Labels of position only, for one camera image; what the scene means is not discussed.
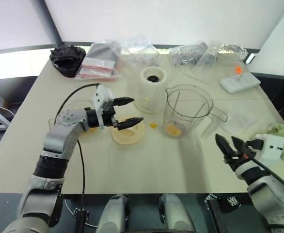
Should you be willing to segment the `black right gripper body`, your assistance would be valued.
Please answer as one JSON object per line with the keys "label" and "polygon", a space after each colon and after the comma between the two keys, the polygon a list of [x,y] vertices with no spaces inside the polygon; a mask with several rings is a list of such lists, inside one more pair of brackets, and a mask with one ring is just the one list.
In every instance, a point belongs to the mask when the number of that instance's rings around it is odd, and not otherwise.
{"label": "black right gripper body", "polygon": [[224,157],[224,162],[230,166],[232,171],[236,171],[238,167],[240,167],[245,162],[250,161],[252,158],[256,156],[256,152],[254,150],[261,150],[262,148],[263,148],[262,139],[254,139],[252,141],[246,141],[243,145],[243,155],[236,155],[236,157],[233,158]]}

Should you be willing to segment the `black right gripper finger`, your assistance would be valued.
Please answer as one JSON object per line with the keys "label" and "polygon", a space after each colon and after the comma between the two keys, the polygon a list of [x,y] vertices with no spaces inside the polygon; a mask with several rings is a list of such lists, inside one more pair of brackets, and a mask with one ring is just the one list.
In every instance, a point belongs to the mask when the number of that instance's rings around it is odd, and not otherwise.
{"label": "black right gripper finger", "polygon": [[235,154],[236,155],[243,155],[243,145],[244,145],[245,142],[242,139],[234,137],[234,136],[231,136],[231,139],[232,139],[233,145],[236,149]]}
{"label": "black right gripper finger", "polygon": [[225,137],[219,134],[215,134],[215,141],[221,152],[223,153],[225,158],[233,158],[236,157],[236,153],[230,147],[228,141]]}

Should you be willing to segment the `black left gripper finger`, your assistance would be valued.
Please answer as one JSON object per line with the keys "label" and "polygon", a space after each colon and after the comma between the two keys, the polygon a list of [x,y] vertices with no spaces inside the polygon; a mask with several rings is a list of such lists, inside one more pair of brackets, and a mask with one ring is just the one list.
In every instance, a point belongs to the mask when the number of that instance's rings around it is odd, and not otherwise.
{"label": "black left gripper finger", "polygon": [[123,105],[127,105],[131,102],[133,102],[134,99],[131,97],[120,97],[120,98],[115,98],[113,100],[113,106],[123,106]]}
{"label": "black left gripper finger", "polygon": [[143,121],[143,117],[128,118],[123,122],[117,122],[117,129],[118,130],[124,130],[124,129],[127,129],[127,128],[131,128],[131,127],[139,124],[141,121]]}

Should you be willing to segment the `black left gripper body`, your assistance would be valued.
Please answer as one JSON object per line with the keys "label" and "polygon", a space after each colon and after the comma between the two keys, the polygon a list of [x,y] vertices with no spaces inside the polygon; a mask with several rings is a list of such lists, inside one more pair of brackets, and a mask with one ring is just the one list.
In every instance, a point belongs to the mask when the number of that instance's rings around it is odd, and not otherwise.
{"label": "black left gripper body", "polygon": [[100,109],[102,110],[102,121],[103,121],[103,126],[106,127],[118,127],[118,121],[115,119],[115,109],[114,109],[114,104],[109,103],[109,104],[103,104]]}

